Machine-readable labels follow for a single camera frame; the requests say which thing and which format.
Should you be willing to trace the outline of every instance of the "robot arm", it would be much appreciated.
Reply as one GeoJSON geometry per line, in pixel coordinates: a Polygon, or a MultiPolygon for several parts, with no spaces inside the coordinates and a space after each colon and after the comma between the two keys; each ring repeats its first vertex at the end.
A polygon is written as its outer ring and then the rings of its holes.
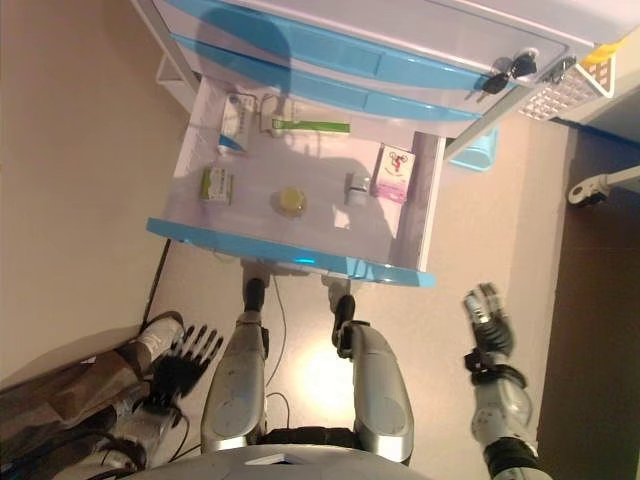
{"type": "Polygon", "coordinates": [[[528,431],[531,400],[525,377],[508,363],[513,335],[495,288],[482,284],[464,300],[476,348],[465,356],[471,372],[476,411],[474,438],[494,480],[550,480],[538,462],[528,431]]]}

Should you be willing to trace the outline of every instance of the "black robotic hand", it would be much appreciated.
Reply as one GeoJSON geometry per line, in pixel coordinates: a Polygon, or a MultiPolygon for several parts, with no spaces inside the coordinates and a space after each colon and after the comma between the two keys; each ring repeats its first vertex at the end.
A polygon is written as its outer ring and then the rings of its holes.
{"type": "Polygon", "coordinates": [[[218,331],[212,330],[204,344],[201,344],[207,332],[207,326],[203,325],[187,347],[194,330],[195,327],[190,326],[173,342],[169,352],[158,360],[145,405],[169,408],[178,398],[187,396],[217,355],[224,341],[222,337],[218,337],[210,351],[209,348],[218,331]]]}

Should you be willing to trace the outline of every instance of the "robot finger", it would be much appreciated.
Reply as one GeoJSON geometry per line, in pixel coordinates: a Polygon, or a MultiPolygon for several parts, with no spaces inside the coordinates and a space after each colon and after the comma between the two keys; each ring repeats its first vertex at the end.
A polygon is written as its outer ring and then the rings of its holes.
{"type": "Polygon", "coordinates": [[[464,297],[463,304],[471,322],[485,323],[489,321],[489,316],[475,292],[469,292],[467,296],[464,297]]]}
{"type": "Polygon", "coordinates": [[[198,335],[196,335],[196,338],[193,340],[193,343],[189,347],[189,351],[184,356],[186,360],[189,360],[191,357],[193,357],[193,352],[198,347],[198,343],[200,343],[200,340],[202,340],[202,337],[204,336],[206,331],[207,331],[206,325],[203,325],[202,327],[200,327],[200,330],[198,331],[198,335]]]}
{"type": "Polygon", "coordinates": [[[214,328],[213,330],[211,330],[211,333],[209,333],[209,336],[207,337],[206,342],[204,342],[204,345],[196,355],[196,358],[195,358],[196,363],[202,362],[202,358],[207,353],[207,350],[209,350],[209,347],[213,343],[213,339],[216,337],[216,335],[218,335],[218,330],[214,328]]]}
{"type": "Polygon", "coordinates": [[[220,338],[218,338],[218,340],[216,340],[216,344],[213,346],[213,349],[211,350],[211,352],[209,352],[209,355],[207,355],[207,358],[205,358],[204,362],[202,362],[202,370],[203,371],[207,369],[209,364],[213,361],[215,356],[220,351],[220,347],[222,347],[222,342],[224,342],[224,338],[223,337],[220,337],[220,338]]]}
{"type": "Polygon", "coordinates": [[[177,350],[176,350],[177,355],[182,355],[184,353],[184,346],[189,341],[189,338],[193,334],[194,330],[195,330],[195,327],[193,325],[191,325],[189,328],[187,328],[187,331],[184,333],[184,335],[182,336],[181,340],[178,342],[178,346],[176,347],[177,348],[177,350]]]}
{"type": "Polygon", "coordinates": [[[478,285],[478,287],[484,295],[489,314],[493,315],[494,313],[502,311],[502,306],[500,305],[500,298],[498,297],[496,287],[494,287],[492,283],[481,283],[480,285],[478,285]]]}

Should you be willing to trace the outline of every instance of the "small container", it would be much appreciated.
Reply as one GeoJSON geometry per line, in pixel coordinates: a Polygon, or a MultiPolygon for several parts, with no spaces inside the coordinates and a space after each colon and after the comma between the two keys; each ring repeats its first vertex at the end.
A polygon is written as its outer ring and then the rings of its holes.
{"type": "Polygon", "coordinates": [[[456,155],[451,163],[476,172],[486,172],[496,161],[497,142],[498,129],[494,128],[456,155]]]}
{"type": "Polygon", "coordinates": [[[307,209],[307,197],[296,187],[285,187],[276,194],[276,210],[289,218],[300,217],[307,209]]]}

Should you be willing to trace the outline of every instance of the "yellow jar lid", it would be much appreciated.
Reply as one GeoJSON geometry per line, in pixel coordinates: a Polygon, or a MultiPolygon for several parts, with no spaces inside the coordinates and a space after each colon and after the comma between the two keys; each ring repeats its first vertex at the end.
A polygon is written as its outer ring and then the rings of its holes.
{"type": "Polygon", "coordinates": [[[278,207],[284,215],[299,217],[307,208],[307,197],[299,188],[285,187],[278,194],[278,207]]]}

